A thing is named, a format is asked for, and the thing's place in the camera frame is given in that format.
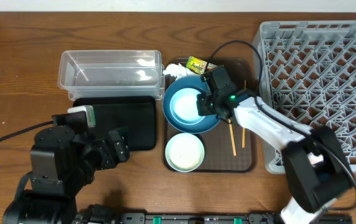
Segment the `wooden chopstick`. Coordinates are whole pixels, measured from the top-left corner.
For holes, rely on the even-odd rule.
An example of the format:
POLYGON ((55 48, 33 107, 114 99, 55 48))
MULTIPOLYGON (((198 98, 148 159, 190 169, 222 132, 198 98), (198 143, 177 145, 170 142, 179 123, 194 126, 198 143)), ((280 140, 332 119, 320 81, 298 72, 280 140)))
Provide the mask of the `wooden chopstick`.
MULTIPOLYGON (((246 80, 244 81, 243 89, 246 90, 246 80)), ((241 140, 241 147, 245 148, 246 146, 246 129, 242 128, 242 140, 241 140)))
POLYGON ((232 151, 233 151, 233 156, 237 156, 237 151, 235 147, 235 138, 234 138, 234 133, 233 133, 233 126, 232 122, 230 119, 228 119, 228 127, 230 131, 230 139, 231 139, 231 144, 232 144, 232 151))

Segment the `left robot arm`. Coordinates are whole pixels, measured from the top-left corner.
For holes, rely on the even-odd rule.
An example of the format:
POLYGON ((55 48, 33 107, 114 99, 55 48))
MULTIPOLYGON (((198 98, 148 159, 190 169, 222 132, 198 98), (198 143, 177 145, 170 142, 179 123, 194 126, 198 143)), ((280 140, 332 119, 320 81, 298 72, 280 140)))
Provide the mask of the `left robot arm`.
POLYGON ((32 170, 21 178, 3 223, 72 223, 79 191, 96 171, 126 162, 129 147, 117 129, 98 139, 89 128, 54 126, 35 135, 30 159, 32 170))

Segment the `dark blue plate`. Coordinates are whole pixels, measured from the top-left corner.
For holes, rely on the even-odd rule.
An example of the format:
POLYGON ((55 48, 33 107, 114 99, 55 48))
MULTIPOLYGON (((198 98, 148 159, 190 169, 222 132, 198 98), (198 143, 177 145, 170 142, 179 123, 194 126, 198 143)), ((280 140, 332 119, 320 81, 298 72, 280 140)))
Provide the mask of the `dark blue plate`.
POLYGON ((194 125, 186 125, 179 123, 176 119, 172 117, 170 111, 171 98, 174 93, 183 88, 194 88, 200 91, 200 93, 206 93, 208 89, 206 83, 202 82, 199 76, 188 76, 172 82, 165 92, 162 103, 163 113, 167 121, 179 131, 191 134, 204 133, 216 127, 220 120, 213 115, 205 116, 205 118, 201 122, 194 125))

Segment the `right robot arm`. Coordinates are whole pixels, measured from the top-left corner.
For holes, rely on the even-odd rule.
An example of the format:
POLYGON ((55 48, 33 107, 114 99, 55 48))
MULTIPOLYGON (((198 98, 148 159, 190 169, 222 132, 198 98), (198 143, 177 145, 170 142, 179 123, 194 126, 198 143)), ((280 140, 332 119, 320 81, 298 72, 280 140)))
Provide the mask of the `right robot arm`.
POLYGON ((284 223, 313 223, 346 191, 354 174, 334 131, 312 128, 275 111, 249 90, 214 90, 197 95, 200 115, 233 119, 277 149, 291 193, 280 217, 284 223))

